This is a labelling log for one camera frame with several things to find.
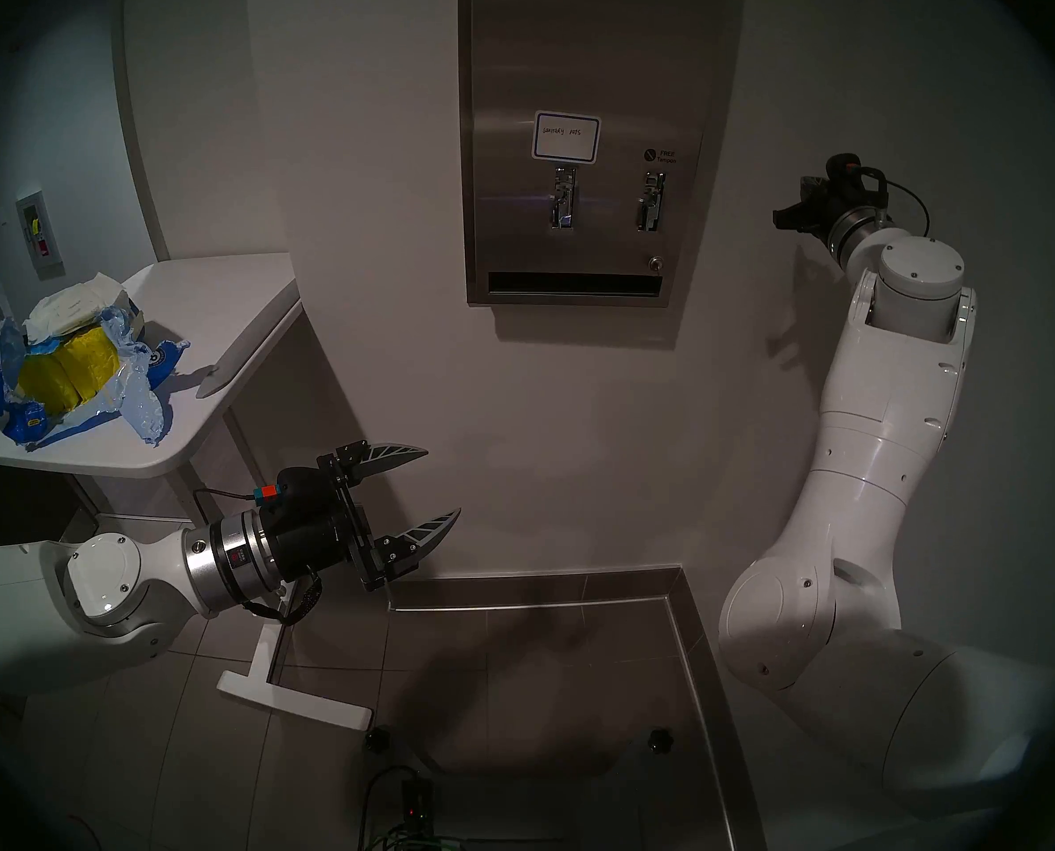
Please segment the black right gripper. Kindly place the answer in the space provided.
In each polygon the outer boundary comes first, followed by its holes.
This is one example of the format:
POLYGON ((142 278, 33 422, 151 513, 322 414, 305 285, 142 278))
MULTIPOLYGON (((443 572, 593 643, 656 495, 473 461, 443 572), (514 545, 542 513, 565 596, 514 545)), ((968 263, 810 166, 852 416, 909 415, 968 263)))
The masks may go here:
POLYGON ((797 231, 827 243, 835 224, 860 206, 860 179, 853 176, 799 178, 799 201, 772 211, 776 230, 797 231))

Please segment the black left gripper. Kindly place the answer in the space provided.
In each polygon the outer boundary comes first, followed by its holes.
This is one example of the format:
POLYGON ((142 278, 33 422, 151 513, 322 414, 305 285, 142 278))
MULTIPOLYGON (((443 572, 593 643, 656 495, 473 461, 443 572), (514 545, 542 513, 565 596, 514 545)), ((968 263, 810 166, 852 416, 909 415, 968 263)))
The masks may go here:
POLYGON ((276 476, 279 494, 266 499, 266 545, 280 579, 292 582, 309 572, 351 562, 367 591, 417 570, 458 521, 462 509, 373 542, 365 512, 351 488, 428 454, 415 446, 364 439, 319 457, 315 468, 289 466, 276 476))

